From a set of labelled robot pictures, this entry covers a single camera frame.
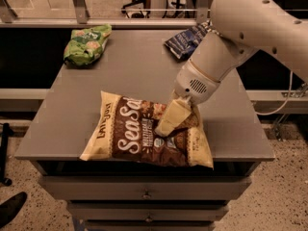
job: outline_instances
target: green chip bag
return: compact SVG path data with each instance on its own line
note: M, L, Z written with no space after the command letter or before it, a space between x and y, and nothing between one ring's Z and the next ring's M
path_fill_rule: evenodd
M103 54L112 26L105 24L82 30L72 30L64 50L64 61L76 65L93 63Z

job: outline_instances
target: table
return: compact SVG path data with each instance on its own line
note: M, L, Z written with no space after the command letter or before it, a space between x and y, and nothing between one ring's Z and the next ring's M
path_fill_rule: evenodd
M274 154L236 70L200 105L214 158L206 167L155 167L78 158L98 122L100 91L167 103L183 63L164 47L176 30L113 30L90 68L64 65L15 153L87 228L205 231Z

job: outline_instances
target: floor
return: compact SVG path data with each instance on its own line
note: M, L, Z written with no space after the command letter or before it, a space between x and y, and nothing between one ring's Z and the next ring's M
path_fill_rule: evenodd
M66 203L53 199L40 187L39 173L28 161L13 156L31 121L9 122L14 136L9 140L6 175L13 184L0 186L0 203L20 192L26 192L28 199L17 217L1 231L73 231ZM230 211L216 223L215 231L308 230L308 141L295 123L282 126L283 141L275 139L270 123L262 125L276 160L259 165L252 185L239 199L230 202Z

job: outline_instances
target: brown and yellow snack bag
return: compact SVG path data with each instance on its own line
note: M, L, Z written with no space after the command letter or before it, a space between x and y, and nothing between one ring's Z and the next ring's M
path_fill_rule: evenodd
M189 126L168 137L155 133L166 105L102 91L101 117L82 160L118 158L157 166L213 167L211 150L197 107Z

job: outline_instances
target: white cable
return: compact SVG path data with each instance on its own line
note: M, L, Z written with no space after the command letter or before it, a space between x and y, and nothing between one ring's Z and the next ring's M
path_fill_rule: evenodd
M290 71L290 81L289 81L288 95L287 95L287 98L286 98L285 102L277 110L275 110L273 112L269 112L269 113L258 113L258 112L256 112L256 114L259 115L259 116L269 116L269 115L276 114L277 112L282 110L286 106L288 101L289 101L289 97L290 97L290 93L291 93L291 88L292 88L292 80L293 80L293 72Z

